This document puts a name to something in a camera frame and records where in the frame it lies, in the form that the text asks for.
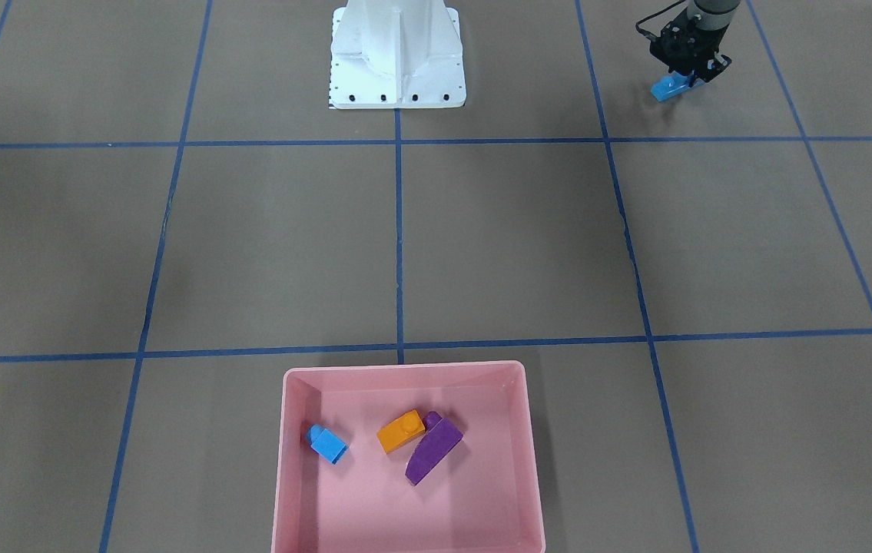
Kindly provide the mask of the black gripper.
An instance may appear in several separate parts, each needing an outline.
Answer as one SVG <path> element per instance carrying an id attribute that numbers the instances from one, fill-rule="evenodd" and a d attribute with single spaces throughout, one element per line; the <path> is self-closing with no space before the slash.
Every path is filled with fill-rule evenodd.
<path id="1" fill-rule="evenodd" d="M 636 31 L 650 42 L 651 55 L 668 68 L 668 73 L 695 75 L 704 84 L 720 76 L 733 63 L 733 59 L 720 52 L 721 40 L 728 27 L 700 28 L 693 17 L 677 17 L 654 35 L 635 23 Z"/>

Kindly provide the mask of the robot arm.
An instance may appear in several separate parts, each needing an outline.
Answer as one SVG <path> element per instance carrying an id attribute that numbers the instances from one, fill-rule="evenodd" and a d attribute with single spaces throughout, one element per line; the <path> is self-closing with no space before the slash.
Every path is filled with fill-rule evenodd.
<path id="1" fill-rule="evenodd" d="M 740 4 L 740 1 L 677 1 L 635 23 L 635 30 L 649 41 L 650 54 L 668 70 L 668 76 L 652 87 L 655 98 L 664 101 L 694 90 L 731 66 L 733 60 L 721 53 L 720 47 Z M 677 6 L 684 10 L 657 34 L 642 27 Z"/>

